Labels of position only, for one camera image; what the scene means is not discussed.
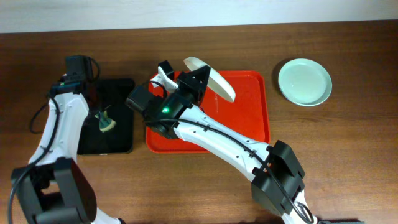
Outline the white plate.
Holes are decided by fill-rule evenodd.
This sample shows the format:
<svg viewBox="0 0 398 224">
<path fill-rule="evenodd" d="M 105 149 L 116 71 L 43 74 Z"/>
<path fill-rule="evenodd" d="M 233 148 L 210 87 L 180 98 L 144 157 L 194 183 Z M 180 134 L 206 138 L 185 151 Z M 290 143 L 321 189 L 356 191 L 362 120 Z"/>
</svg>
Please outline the white plate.
<svg viewBox="0 0 398 224">
<path fill-rule="evenodd" d="M 194 71 L 203 66 L 208 66 L 207 63 L 196 57 L 187 57 L 183 60 L 183 62 L 190 71 Z M 236 92 L 233 87 L 212 67 L 210 67 L 208 87 L 226 101 L 230 103 L 235 101 Z"/>
</svg>

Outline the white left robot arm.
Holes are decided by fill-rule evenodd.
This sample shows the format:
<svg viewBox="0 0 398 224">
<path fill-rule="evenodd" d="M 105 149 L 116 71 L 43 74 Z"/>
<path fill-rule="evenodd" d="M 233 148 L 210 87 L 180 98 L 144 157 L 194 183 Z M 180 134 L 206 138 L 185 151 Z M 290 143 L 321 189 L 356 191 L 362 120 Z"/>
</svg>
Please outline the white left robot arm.
<svg viewBox="0 0 398 224">
<path fill-rule="evenodd" d="M 12 171 L 7 220 L 17 198 L 28 223 L 117 223 L 98 208 L 93 188 L 77 164 L 81 129 L 90 110 L 99 130 L 116 126 L 96 94 L 98 63 L 85 55 L 65 59 L 67 71 L 47 93 L 49 115 L 40 143 L 25 167 Z"/>
</svg>

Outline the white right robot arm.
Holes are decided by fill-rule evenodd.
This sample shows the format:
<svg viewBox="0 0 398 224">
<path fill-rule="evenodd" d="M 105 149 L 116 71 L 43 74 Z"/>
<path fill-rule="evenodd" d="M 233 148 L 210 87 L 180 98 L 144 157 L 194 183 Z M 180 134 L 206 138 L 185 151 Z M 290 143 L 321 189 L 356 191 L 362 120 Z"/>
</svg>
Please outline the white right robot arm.
<svg viewBox="0 0 398 224">
<path fill-rule="evenodd" d="M 200 108 L 206 89 L 230 102 L 234 89 L 206 63 L 193 57 L 184 62 L 189 71 L 177 77 L 168 61 L 159 63 L 150 82 L 161 87 L 163 96 L 139 85 L 126 105 L 164 138 L 196 144 L 231 164 L 251 182 L 253 200 L 284 223 L 317 223 L 305 201 L 305 172 L 292 148 L 282 141 L 270 146 L 247 138 L 210 118 Z"/>
</svg>

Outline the green yellow sponge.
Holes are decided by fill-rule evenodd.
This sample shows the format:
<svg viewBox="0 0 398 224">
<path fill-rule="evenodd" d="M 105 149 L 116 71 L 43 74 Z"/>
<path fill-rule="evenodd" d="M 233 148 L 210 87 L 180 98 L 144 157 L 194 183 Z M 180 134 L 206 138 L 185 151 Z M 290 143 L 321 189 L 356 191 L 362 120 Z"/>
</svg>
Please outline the green yellow sponge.
<svg viewBox="0 0 398 224">
<path fill-rule="evenodd" d="M 99 130 L 102 133 L 110 131 L 117 125 L 117 122 L 108 116 L 107 111 L 99 111 L 95 114 L 95 118 L 99 120 Z"/>
</svg>

